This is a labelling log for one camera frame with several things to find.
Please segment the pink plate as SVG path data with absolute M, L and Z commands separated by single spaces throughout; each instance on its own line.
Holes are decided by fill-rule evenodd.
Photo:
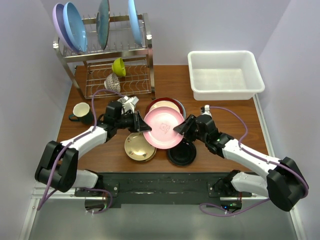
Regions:
M 148 112 L 143 120 L 151 127 L 151 131 L 146 131 L 143 135 L 153 147 L 167 150 L 182 141 L 183 136 L 174 131 L 174 128 L 182 124 L 185 119 L 173 108 L 157 107 Z

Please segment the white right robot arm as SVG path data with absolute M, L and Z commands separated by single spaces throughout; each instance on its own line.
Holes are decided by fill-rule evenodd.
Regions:
M 253 172 L 231 171 L 213 184 L 218 193 L 230 197 L 240 192 L 257 194 L 286 212 L 309 193 L 309 186 L 293 159 L 279 159 L 241 145 L 239 140 L 219 131 L 210 115 L 190 115 L 174 127 L 174 131 L 191 142 L 201 141 L 210 153 L 237 162 Z

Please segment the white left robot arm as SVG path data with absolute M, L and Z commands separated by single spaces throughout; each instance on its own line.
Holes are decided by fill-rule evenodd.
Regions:
M 99 196 L 104 190 L 99 175 L 89 170 L 78 170 L 78 160 L 109 141 L 118 129 L 128 129 L 131 133 L 152 130 L 139 111 L 122 113 L 123 108 L 119 101 L 112 101 L 106 107 L 103 120 L 87 131 L 62 142 L 50 141 L 35 171 L 35 180 L 63 193 L 71 188 L 85 188 L 92 196 Z

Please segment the cream and teal plate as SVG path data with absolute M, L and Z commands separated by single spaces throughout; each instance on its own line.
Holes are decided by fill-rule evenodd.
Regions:
M 185 107 L 183 106 L 183 104 L 180 102 L 180 101 L 178 101 L 177 99 L 174 99 L 174 100 L 176 100 L 177 102 L 178 102 L 178 104 L 181 106 L 181 108 L 182 108 L 182 112 L 183 112 L 183 117 L 184 117 L 184 119 L 186 119 L 187 118 L 187 114 L 186 114 L 186 109 L 185 109 Z

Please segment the red rimmed cream plate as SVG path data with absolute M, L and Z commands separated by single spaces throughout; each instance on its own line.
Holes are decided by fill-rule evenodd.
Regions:
M 153 100 L 146 107 L 145 114 L 147 114 L 151 110 L 158 108 L 158 107 L 169 107 L 169 108 L 176 110 L 181 115 L 184 114 L 183 108 L 178 103 L 178 101 L 173 98 L 169 98 L 169 97 L 161 97 L 161 98 L 157 98 L 157 99 Z

